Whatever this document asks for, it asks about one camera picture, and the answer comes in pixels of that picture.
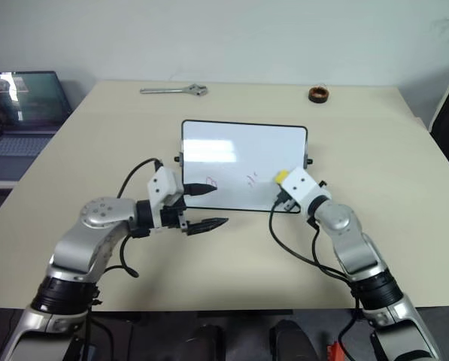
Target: table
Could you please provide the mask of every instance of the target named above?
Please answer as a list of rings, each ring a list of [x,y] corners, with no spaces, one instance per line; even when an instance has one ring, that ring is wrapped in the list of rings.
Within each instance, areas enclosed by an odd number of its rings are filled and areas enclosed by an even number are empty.
[[[55,244],[83,204],[115,196],[129,170],[148,157],[178,168],[173,157],[184,119],[306,126],[314,159],[308,171],[355,210],[401,288],[416,306],[449,305],[449,165],[396,88],[331,86],[323,105],[308,101],[308,86],[207,83],[209,94],[201,98],[138,92],[183,85],[103,81],[83,100],[0,209],[0,307],[32,300]],[[151,168],[134,176],[124,196],[147,198]],[[187,212],[191,221],[206,217],[229,222],[191,237],[171,229],[131,240],[126,259],[141,276],[105,274],[104,303],[96,310],[353,305],[345,285],[273,242],[266,213]],[[275,231],[310,253],[313,229],[300,215],[277,215]],[[318,255],[337,266],[326,235]]]

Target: whiteboard frame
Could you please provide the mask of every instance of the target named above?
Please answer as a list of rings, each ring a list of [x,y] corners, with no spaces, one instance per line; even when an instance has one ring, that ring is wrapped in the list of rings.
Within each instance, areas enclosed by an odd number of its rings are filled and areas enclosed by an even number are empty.
[[[225,121],[218,121],[218,120],[195,120],[195,119],[185,119],[181,123],[181,154],[180,154],[180,161],[181,161],[181,168],[182,168],[182,182],[184,183],[184,124],[185,122],[197,122],[197,123],[221,123],[221,124],[243,124],[248,126],[277,126],[277,127],[286,127],[286,128],[301,128],[305,130],[305,153],[303,155],[303,168],[308,167],[308,128],[306,126],[294,126],[294,125],[288,125],[288,124],[267,124],[267,123],[243,123],[243,122],[225,122]],[[187,208],[194,208],[194,209],[222,209],[224,211],[252,211],[252,212],[265,212],[270,213],[271,210],[263,210],[263,209],[248,209],[248,208],[221,208],[221,207],[195,207],[195,206],[188,206]],[[299,205],[295,205],[293,208],[291,208],[289,211],[285,210],[276,210],[275,213],[293,213],[298,214],[301,212],[301,208]]]

